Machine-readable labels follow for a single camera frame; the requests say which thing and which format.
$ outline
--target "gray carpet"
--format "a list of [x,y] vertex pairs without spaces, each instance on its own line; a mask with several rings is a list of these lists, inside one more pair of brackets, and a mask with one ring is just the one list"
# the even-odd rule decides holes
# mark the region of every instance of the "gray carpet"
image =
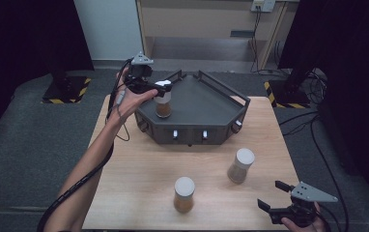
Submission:
[[[76,104],[43,104],[41,97],[50,84],[50,75],[33,79],[17,88],[14,99],[0,120],[0,231],[35,231],[42,212],[55,199],[65,178],[83,155],[90,141],[104,97],[113,84],[115,70],[80,72],[92,78],[87,93]],[[168,72],[154,72],[159,79]],[[279,77],[251,73],[211,72],[218,79],[248,96],[266,96],[264,81]],[[275,108],[279,122],[307,109]],[[300,117],[281,126],[288,132],[308,122],[314,115]],[[350,214],[350,231],[369,231],[369,187],[359,176],[347,175],[339,164],[321,122],[314,123],[316,141],[326,156],[342,191]],[[309,125],[285,136],[298,177],[313,187],[338,196],[315,143]],[[325,204],[344,228],[344,212],[339,203]],[[36,207],[22,212],[8,207]],[[333,231],[338,231],[331,217]]]

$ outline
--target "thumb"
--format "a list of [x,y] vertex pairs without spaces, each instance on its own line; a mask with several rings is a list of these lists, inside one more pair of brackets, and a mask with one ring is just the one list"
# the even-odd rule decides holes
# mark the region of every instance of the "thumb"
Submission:
[[284,217],[281,219],[281,222],[291,231],[297,231],[298,227],[295,223],[293,223],[290,219]]

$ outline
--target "finger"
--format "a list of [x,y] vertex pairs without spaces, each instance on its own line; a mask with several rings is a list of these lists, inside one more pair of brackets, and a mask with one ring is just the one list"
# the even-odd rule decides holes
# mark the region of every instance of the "finger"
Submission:
[[154,96],[157,95],[157,93],[158,93],[157,89],[152,89],[152,90],[149,90],[149,91],[143,93],[141,95],[143,102],[153,98]]
[[128,74],[128,70],[129,68],[124,68],[124,70],[122,71],[122,76],[125,76]]
[[314,202],[315,208],[318,212],[320,212],[320,205],[317,202]]
[[314,222],[313,222],[313,225],[316,228],[323,228],[324,227],[324,222],[319,217],[316,217]]
[[[128,70],[129,70],[129,68],[124,68],[123,70],[122,70],[122,75],[121,75],[121,79],[123,80],[124,79],[124,77],[128,74]],[[118,78],[119,77],[119,74],[120,74],[120,72],[117,72],[116,73],[116,78]]]
[[298,229],[296,224],[293,223],[290,219],[288,219],[286,217],[282,218],[281,222],[283,222],[283,224],[287,227],[287,229],[289,229],[291,231],[296,231]]

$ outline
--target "electrical outlet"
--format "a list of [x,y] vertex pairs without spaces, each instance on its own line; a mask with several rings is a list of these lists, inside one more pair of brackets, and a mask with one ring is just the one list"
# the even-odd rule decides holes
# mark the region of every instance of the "electrical outlet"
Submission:
[[253,0],[251,12],[270,13],[274,9],[275,0]]
[[251,12],[260,12],[264,7],[265,0],[253,0]]
[[265,0],[262,7],[262,12],[272,12],[272,9],[274,9],[274,5],[275,0]]

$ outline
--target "human arm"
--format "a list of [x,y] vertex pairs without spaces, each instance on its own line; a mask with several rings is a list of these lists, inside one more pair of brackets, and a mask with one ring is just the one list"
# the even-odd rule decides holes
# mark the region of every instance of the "human arm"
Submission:
[[[315,207],[317,211],[320,212],[320,205],[317,202],[315,202]],[[290,231],[293,231],[293,232],[326,232],[325,225],[319,217],[316,217],[316,219],[314,220],[312,224],[304,228],[297,226],[293,221],[291,221],[290,219],[286,217],[282,218],[281,222],[283,222],[283,224]]]
[[[130,116],[137,107],[144,101],[151,99],[157,94],[157,90],[151,90],[141,95],[133,94],[129,89],[122,86],[117,92],[116,100],[125,90],[125,96],[118,108],[114,108],[106,125],[100,131],[98,137],[87,149],[83,157],[72,170],[70,176],[65,181],[59,195],[62,195],[87,173],[96,168],[107,156],[115,136],[124,124],[126,118]],[[44,231],[80,231],[94,199],[101,170],[98,171],[85,185],[64,201],[50,216]]]

